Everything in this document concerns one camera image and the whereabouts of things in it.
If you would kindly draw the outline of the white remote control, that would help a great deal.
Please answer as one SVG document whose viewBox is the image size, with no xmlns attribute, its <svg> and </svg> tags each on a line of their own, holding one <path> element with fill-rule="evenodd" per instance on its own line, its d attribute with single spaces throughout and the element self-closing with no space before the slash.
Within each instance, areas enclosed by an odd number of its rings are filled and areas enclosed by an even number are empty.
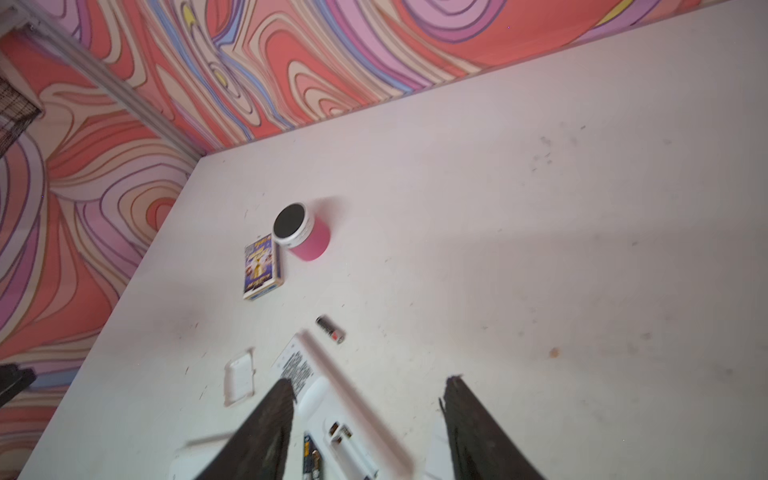
<svg viewBox="0 0 768 480">
<path fill-rule="evenodd" d="M 339 479 L 409 479 L 408 454 L 311 333 L 295 334 L 273 364 L 293 387 L 303 430 Z"/>
</svg>

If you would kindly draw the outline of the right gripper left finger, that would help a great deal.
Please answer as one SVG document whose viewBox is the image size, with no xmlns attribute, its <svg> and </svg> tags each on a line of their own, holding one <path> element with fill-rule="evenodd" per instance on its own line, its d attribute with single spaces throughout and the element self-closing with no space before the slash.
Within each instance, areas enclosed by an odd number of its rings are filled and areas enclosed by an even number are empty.
<svg viewBox="0 0 768 480">
<path fill-rule="evenodd" d="M 282 479 L 290 445 L 294 402 L 291 382 L 279 379 L 196 479 Z"/>
</svg>

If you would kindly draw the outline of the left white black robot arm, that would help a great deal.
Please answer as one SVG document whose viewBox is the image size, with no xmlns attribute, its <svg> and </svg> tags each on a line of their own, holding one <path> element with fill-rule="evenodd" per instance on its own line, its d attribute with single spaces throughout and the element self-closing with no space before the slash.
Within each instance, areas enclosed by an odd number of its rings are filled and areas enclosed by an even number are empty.
<svg viewBox="0 0 768 480">
<path fill-rule="evenodd" d="M 32 368 L 9 363 L 0 366 L 0 407 L 31 386 L 37 379 Z"/>
</svg>

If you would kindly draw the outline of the small white tray cover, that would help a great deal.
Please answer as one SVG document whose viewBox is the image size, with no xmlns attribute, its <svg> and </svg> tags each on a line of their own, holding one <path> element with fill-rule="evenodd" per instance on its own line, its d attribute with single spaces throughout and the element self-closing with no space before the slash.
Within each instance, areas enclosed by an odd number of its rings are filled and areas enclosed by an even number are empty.
<svg viewBox="0 0 768 480">
<path fill-rule="evenodd" d="M 224 405 L 233 406 L 254 395 L 253 350 L 236 354 L 224 368 Z"/>
</svg>

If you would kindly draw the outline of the blue silver AAA battery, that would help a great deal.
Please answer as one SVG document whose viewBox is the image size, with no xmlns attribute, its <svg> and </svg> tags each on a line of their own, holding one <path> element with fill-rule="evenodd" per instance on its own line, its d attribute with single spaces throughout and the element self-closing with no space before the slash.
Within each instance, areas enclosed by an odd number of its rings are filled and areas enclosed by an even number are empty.
<svg viewBox="0 0 768 480">
<path fill-rule="evenodd" d="M 323 457 L 308 432 L 303 436 L 302 479 L 323 479 Z"/>
</svg>

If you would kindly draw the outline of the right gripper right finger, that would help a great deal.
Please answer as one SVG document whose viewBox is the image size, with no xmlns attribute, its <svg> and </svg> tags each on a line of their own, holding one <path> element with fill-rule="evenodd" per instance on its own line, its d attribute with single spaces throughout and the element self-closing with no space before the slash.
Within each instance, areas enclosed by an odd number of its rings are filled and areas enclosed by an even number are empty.
<svg viewBox="0 0 768 480">
<path fill-rule="evenodd" d="M 446 380 L 440 408 L 456 479 L 543 480 L 462 377 Z"/>
</svg>

